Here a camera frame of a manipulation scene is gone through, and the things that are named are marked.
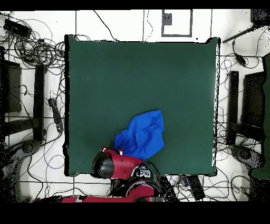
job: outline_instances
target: floor tile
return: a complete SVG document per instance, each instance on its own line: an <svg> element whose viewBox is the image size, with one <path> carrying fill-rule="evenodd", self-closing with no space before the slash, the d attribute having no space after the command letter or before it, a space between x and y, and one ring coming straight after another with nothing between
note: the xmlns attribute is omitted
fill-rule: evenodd
<svg viewBox="0 0 270 224"><path fill-rule="evenodd" d="M15 11L11 16L28 23L42 39L55 43L64 41L65 34L75 33L75 11Z"/></svg>
<svg viewBox="0 0 270 224"><path fill-rule="evenodd" d="M250 10L213 10L212 36L221 38L221 41L250 28ZM257 29L238 37L235 41L235 52L240 55L256 55L257 42L266 27ZM258 56L269 53L270 32L266 30L261 36L258 45ZM232 41L221 45L220 54L227 55L233 52Z"/></svg>
<svg viewBox="0 0 270 224"><path fill-rule="evenodd" d="M107 192L110 192L110 184L81 184L76 183L75 187L80 189L84 194L106 196Z"/></svg>
<svg viewBox="0 0 270 224"><path fill-rule="evenodd" d="M110 29L112 36L120 41L141 41L143 10L96 10ZM113 40L109 30L92 10L77 11L77 34L91 40Z"/></svg>
<svg viewBox="0 0 270 224"><path fill-rule="evenodd" d="M191 38L161 37L162 10L149 10L149 13L148 10L145 10L144 14L144 41L147 38L147 42L205 43L210 38L211 10L193 10Z"/></svg>
<svg viewBox="0 0 270 224"><path fill-rule="evenodd" d="M20 194L21 198L25 199L31 197L31 200L38 198L51 197L53 195L70 196L73 195L73 184L48 184L43 183L43 188L41 183L27 183L20 182ZM78 190L74 190L75 194L82 194Z"/></svg>
<svg viewBox="0 0 270 224"><path fill-rule="evenodd" d="M47 142L58 137L53 119L44 119L44 127L48 128ZM42 181L52 182L73 182L72 177L64 175L64 156L63 156L64 134L57 140L48 143L45 147L32 156L32 162L29 172ZM20 180L33 180L27 173L30 158L26 158L21 168Z"/></svg>
<svg viewBox="0 0 270 224"><path fill-rule="evenodd" d="M110 179L93 178L90 174L79 174L75 177L75 182L79 183L111 183Z"/></svg>

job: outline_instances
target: electronic device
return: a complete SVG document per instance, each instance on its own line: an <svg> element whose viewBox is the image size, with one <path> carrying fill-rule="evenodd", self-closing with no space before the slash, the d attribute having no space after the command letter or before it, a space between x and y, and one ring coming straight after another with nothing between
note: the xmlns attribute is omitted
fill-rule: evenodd
<svg viewBox="0 0 270 224"><path fill-rule="evenodd" d="M58 133L62 133L64 131L64 126L63 126L63 122L61 120L61 116L59 114L59 110L58 110L56 101L54 98L50 98L50 99L48 99L48 103L49 103L49 106L53 110L53 120L56 124L56 129L57 129Z"/></svg>
<svg viewBox="0 0 270 224"><path fill-rule="evenodd" d="M5 19L5 25L3 28L11 34L16 34L23 38L30 38L30 35L32 33L31 28L8 19Z"/></svg>
<svg viewBox="0 0 270 224"><path fill-rule="evenodd" d="M190 190L196 201L205 198L203 187L201 186L198 175L187 175Z"/></svg>

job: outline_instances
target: black cable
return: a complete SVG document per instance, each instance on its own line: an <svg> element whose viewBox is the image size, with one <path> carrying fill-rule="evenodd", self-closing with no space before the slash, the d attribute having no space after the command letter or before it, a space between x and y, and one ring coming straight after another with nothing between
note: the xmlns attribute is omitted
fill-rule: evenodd
<svg viewBox="0 0 270 224"><path fill-rule="evenodd" d="M67 192L69 192L69 191L73 191L73 189L76 189L76 190L80 191L80 192L83 193L85 196L88 195L88 194L82 192L82 190L80 190L79 188L72 188L72 189L69 189L69 190L67 190L67 191L59 191L59 192L55 192L52 196L55 196L56 194L59 194L59 193L67 193Z"/></svg>
<svg viewBox="0 0 270 224"><path fill-rule="evenodd" d="M94 11L95 14L98 16L98 18L100 19L100 21L104 24L104 26L106 26L106 28L109 30L109 32L110 32L110 34L111 34L111 37L112 37L115 41L119 41L119 40L117 40L116 38L114 38L114 37L112 36L111 30L107 27L107 25L104 23L104 21L103 21L102 18L99 16L99 14L98 14L95 10L93 10L93 11Z"/></svg>
<svg viewBox="0 0 270 224"><path fill-rule="evenodd" d="M238 177L240 177L240 178L244 178L244 179L246 179L247 181L249 181L250 182L250 180L247 178L247 177L245 177L245 176L242 176L242 175L237 175L237 176L234 176L232 179L231 179L231 181L230 181L230 189L231 189L231 191L232 191L232 194L233 194L233 197L234 197L234 199L236 200L236 201L238 201L237 199L236 199L236 197L235 197L235 194L234 194L234 188L233 188L233 180L235 179L235 178L238 178Z"/></svg>
<svg viewBox="0 0 270 224"><path fill-rule="evenodd" d="M33 177L33 176L31 175L31 173L29 172L29 167L30 167L31 161L32 161L32 155L30 156L30 162L29 162L29 165L28 165L28 167L27 167L27 172L28 172L28 174L29 174L30 177L32 177L33 179L39 181L39 182L42 184L42 187L41 187L40 191L39 191L38 194L36 195L36 198L37 198L38 195L40 194L40 192L41 192L42 189L43 189L43 182L41 182L39 179Z"/></svg>
<svg viewBox="0 0 270 224"><path fill-rule="evenodd" d="M147 22L148 22L148 24L151 26L151 28L152 28L152 31L151 31L151 33L150 33L150 35L146 38L146 40L149 38L149 37L151 37L151 35L152 35L152 32L153 32L153 26L151 25L151 23L149 23L149 21L148 21L148 15L149 15L149 11L150 10L148 10L148 13L147 13Z"/></svg>

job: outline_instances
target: black stand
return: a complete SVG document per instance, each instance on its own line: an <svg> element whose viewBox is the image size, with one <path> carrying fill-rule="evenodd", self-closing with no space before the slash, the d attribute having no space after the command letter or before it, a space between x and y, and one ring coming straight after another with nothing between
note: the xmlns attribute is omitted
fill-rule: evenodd
<svg viewBox="0 0 270 224"><path fill-rule="evenodd" d="M19 180L24 159L32 156L40 148L45 131L44 115L44 74L46 67L36 65L33 119L5 122L6 105L9 99L8 65L4 60L5 49L0 46L0 201L21 202ZM5 136L33 129L34 139L6 148Z"/></svg>

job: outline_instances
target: black rectangle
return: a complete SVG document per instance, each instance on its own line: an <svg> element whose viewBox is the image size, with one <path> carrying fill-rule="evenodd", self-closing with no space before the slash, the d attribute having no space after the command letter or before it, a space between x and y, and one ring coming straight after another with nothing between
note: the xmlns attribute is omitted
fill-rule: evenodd
<svg viewBox="0 0 270 224"><path fill-rule="evenodd" d="M191 192L196 201L205 198L204 190L200 184L200 179L198 175L187 176Z"/></svg>
<svg viewBox="0 0 270 224"><path fill-rule="evenodd" d="M236 133L232 130L231 123L237 123L238 114L238 85L239 72L231 71L229 73L229 94L228 94L228 112L227 112L227 132L226 145L234 145L236 140Z"/></svg>
<svg viewBox="0 0 270 224"><path fill-rule="evenodd" d="M256 127L263 127L263 83L265 72L247 74L244 78L243 106L241 122Z"/></svg>
<svg viewBox="0 0 270 224"><path fill-rule="evenodd" d="M24 38L30 38L30 35L32 33L31 28L8 19L5 19L5 25L3 28L9 32L22 36Z"/></svg>
<svg viewBox="0 0 270 224"><path fill-rule="evenodd" d="M5 60L5 71L8 75L8 86L10 93L8 95L8 102L5 107L5 112L20 112L22 105L20 102L21 93L20 89L16 88L21 84L22 68L20 64Z"/></svg>
<svg viewBox="0 0 270 224"><path fill-rule="evenodd" d="M36 65L35 70L35 90L34 90L34 118L38 119L39 126L33 128L34 140L42 141L43 138L43 116L44 116L44 75L46 66L43 64Z"/></svg>

